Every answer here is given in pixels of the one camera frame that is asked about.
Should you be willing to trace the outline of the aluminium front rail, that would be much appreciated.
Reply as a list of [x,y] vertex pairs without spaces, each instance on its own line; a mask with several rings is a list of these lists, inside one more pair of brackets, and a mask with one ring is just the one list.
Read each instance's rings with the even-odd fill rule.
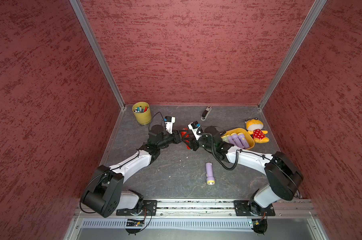
[[277,201],[266,213],[253,215],[248,203],[234,199],[146,199],[154,218],[202,219],[318,219],[319,214],[309,199]]

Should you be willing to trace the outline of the yellow pen cup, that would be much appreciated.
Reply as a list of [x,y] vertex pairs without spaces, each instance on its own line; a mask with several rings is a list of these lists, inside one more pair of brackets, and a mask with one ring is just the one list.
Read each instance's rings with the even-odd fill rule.
[[[145,112],[145,113],[140,113],[140,114],[137,114],[134,112],[134,109],[137,108],[138,106],[148,106],[148,111]],[[132,106],[132,111],[135,115],[135,118],[137,120],[137,122],[140,124],[140,125],[147,125],[151,122],[152,120],[152,115],[151,115],[151,111],[150,111],[150,106],[148,103],[146,102],[138,102],[136,104],[134,104]]]

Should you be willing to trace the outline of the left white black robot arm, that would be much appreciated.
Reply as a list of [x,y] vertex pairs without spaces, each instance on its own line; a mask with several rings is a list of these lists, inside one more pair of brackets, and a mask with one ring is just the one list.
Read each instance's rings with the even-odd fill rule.
[[117,210],[132,211],[134,215],[143,212],[143,195],[136,191],[124,191],[124,183],[141,169],[152,164],[160,155],[160,150],[170,144],[183,142],[186,130],[169,133],[161,125],[155,125],[148,133],[148,140],[126,160],[107,167],[99,166],[86,186],[79,206],[89,207],[87,213],[97,213],[104,218]]

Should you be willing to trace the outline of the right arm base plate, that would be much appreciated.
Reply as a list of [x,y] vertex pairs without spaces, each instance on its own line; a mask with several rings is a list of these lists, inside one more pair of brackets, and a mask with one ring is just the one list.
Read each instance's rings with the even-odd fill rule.
[[274,217],[276,215],[272,204],[262,208],[255,201],[235,200],[234,209],[238,217]]

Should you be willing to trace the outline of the black beige stapler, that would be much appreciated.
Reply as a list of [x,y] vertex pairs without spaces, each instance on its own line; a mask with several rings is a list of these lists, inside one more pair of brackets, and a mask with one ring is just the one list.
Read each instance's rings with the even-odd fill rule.
[[212,110],[212,106],[208,106],[204,112],[202,113],[202,116],[201,116],[201,121],[205,121],[207,119],[207,117],[209,116],[210,112]]

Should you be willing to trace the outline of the purple flashlight front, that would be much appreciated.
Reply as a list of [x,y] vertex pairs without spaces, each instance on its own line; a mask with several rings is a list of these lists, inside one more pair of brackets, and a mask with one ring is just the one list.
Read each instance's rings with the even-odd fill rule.
[[206,163],[206,175],[207,175],[207,184],[214,185],[216,182],[214,178],[212,163]]

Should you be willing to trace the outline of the purple flashlight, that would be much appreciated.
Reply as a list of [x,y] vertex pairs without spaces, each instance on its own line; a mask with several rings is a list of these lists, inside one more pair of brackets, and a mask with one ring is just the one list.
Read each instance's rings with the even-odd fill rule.
[[230,144],[233,144],[234,146],[236,146],[236,143],[234,142],[233,138],[231,135],[227,135],[228,141]]
[[244,149],[248,149],[250,147],[244,133],[239,133],[238,138],[239,138],[240,142],[242,143]]
[[214,178],[212,163],[206,163],[206,175],[207,175],[207,184],[214,185],[216,182]]
[[238,135],[236,133],[232,133],[231,137],[233,139],[233,141],[235,142],[236,146],[243,149],[244,145],[242,144],[242,142],[240,141]]

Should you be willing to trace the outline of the orange plush toy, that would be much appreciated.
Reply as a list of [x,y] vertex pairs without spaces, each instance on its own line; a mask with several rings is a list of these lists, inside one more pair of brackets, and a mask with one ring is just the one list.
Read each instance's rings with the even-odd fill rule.
[[258,118],[245,120],[246,130],[252,136],[255,143],[268,143],[270,139],[266,136],[268,131],[264,130],[264,124]]

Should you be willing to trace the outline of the markers in cup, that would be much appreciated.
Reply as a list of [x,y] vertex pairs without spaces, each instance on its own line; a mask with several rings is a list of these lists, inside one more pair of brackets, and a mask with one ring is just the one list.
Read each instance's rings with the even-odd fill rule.
[[148,106],[138,106],[137,108],[134,109],[134,112],[137,114],[145,113],[147,111],[148,111]]

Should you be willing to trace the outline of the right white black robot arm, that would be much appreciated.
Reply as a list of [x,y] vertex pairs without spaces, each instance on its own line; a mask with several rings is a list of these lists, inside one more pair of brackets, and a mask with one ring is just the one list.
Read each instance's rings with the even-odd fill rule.
[[188,128],[194,135],[191,140],[193,147],[205,149],[224,169],[232,171],[242,165],[267,177],[266,186],[257,190],[248,201],[248,209],[253,216],[263,215],[278,200],[293,200],[299,192],[304,177],[284,153],[262,154],[242,149],[224,142],[213,126],[203,130],[200,124],[194,122]]

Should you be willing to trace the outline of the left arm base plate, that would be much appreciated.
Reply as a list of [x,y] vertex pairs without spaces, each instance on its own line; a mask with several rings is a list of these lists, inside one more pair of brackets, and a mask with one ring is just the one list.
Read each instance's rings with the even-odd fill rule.
[[133,209],[116,210],[116,215],[141,217],[147,214],[149,216],[155,216],[157,204],[158,204],[157,200],[142,200],[139,201],[137,207],[134,207]]

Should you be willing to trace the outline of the green flashlight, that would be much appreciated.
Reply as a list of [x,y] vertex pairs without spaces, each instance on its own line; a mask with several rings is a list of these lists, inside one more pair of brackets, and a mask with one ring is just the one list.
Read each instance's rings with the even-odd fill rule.
[[223,136],[223,137],[222,137],[222,140],[223,140],[224,142],[226,142],[226,143],[229,143],[229,139],[228,139],[227,136]]

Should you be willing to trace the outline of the red flashlight all red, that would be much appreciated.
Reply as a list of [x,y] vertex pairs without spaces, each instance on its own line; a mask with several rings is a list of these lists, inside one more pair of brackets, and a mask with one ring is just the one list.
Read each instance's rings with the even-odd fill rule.
[[183,142],[186,144],[187,146],[187,149],[188,150],[191,150],[191,140],[192,140],[192,136],[190,135],[189,133],[189,129],[187,128],[184,128],[181,132],[181,135],[182,135],[182,140]]

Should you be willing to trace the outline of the yellow storage box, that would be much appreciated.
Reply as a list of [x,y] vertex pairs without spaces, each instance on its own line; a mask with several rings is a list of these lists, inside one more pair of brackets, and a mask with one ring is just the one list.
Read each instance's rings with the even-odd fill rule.
[[250,149],[252,149],[252,148],[255,146],[255,142],[254,142],[252,136],[249,135],[248,132],[247,132],[245,129],[243,129],[243,128],[236,128],[236,129],[227,131],[223,136],[231,135],[232,133],[236,133],[236,134],[244,133],[244,135],[245,135],[245,137],[246,137],[246,139],[247,139],[247,141],[248,141],[248,143],[249,143],[249,145],[250,145],[250,147],[249,147],[248,149],[245,149],[245,150],[250,150]]

